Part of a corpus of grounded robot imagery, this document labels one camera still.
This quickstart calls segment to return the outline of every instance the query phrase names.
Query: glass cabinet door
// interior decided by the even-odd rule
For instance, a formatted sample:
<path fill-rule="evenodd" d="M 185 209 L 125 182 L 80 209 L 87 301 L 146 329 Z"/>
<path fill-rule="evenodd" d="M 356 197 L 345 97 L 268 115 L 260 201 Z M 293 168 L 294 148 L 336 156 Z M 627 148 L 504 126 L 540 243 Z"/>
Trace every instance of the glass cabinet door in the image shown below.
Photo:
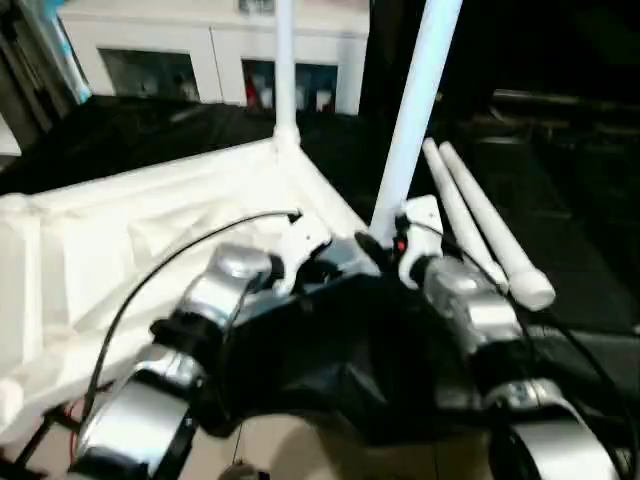
<path fill-rule="evenodd" d="M 270 109 L 275 105 L 275 64 L 269 60 L 242 60 L 247 106 Z M 296 64 L 296 106 L 298 110 L 334 112 L 338 67 Z"/>
<path fill-rule="evenodd" d="M 116 95 L 200 100 L 187 53 L 98 50 Z"/>
<path fill-rule="evenodd" d="M 225 102 L 275 105 L 275 33 L 211 32 Z M 296 102 L 299 109 L 358 113 L 366 39 L 295 35 Z"/>
<path fill-rule="evenodd" d="M 222 100 L 208 27 L 63 20 L 93 93 Z"/>

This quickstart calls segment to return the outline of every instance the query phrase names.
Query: floor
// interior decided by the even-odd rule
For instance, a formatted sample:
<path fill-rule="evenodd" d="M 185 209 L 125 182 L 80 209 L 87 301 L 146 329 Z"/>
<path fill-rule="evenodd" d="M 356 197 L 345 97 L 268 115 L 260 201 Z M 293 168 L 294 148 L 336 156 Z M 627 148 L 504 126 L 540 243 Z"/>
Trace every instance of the floor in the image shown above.
<path fill-rule="evenodd" d="M 237 431 L 225 441 L 202 433 L 182 480 L 215 480 L 232 463 Z M 14 458 L 19 442 L 5 449 Z M 288 416 L 245 422 L 236 459 L 268 471 L 274 480 L 490 480 L 483 438 L 458 438 L 435 446 L 365 450 Z M 69 435 L 52 430 L 29 463 L 52 474 L 69 464 Z"/>

